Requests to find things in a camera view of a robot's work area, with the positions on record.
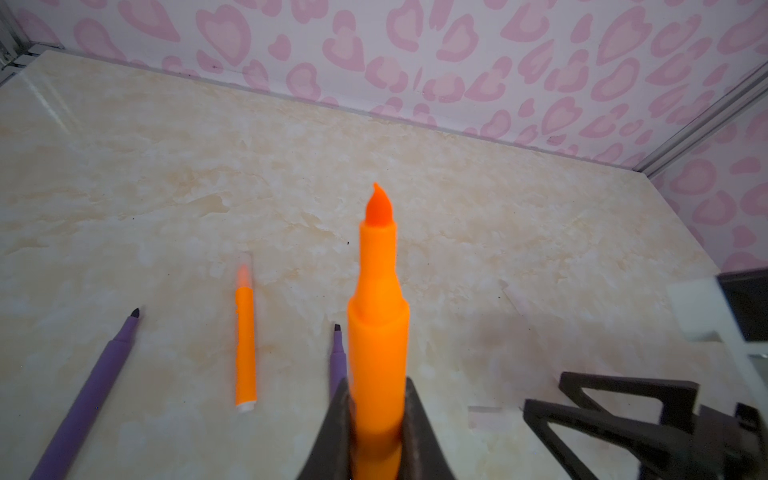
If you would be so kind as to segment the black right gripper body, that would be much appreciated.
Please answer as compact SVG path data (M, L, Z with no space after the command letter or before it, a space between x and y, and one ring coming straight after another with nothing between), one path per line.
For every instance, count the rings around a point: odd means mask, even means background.
M739 403L728 416L701 406L662 408L659 423L692 435L691 458L698 463L688 479L765 479L767 426L760 411Z

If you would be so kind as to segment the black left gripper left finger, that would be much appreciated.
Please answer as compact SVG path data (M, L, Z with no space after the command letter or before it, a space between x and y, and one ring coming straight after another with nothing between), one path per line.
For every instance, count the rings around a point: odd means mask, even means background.
M350 478L350 395L342 380L329 404L315 442L297 480Z

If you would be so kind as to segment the orange highlighter pen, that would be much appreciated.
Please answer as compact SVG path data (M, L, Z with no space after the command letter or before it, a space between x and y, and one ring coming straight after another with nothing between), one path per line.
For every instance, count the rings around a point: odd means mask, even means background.
M253 288L235 288L235 406L238 412L251 411L258 400L254 306Z
M400 465L410 307L396 259L393 207L375 184L359 225L360 270L347 307L354 479L395 479Z

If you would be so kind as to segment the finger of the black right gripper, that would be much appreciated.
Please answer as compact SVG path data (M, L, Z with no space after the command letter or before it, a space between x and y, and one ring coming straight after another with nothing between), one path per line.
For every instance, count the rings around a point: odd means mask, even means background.
M577 406L597 412L607 410L584 390L606 391L659 400L660 420L692 420L699 385L690 381L604 376L563 372L558 387Z
M630 452L662 479L692 479L697 475L693 436L670 426L533 399L525 401L523 419L573 479L593 479L595 474L552 430L553 424Z

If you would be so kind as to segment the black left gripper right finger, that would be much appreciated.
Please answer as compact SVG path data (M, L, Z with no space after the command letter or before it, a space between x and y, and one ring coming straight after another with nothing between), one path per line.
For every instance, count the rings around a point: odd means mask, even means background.
M405 389L405 478L456 479L410 378Z

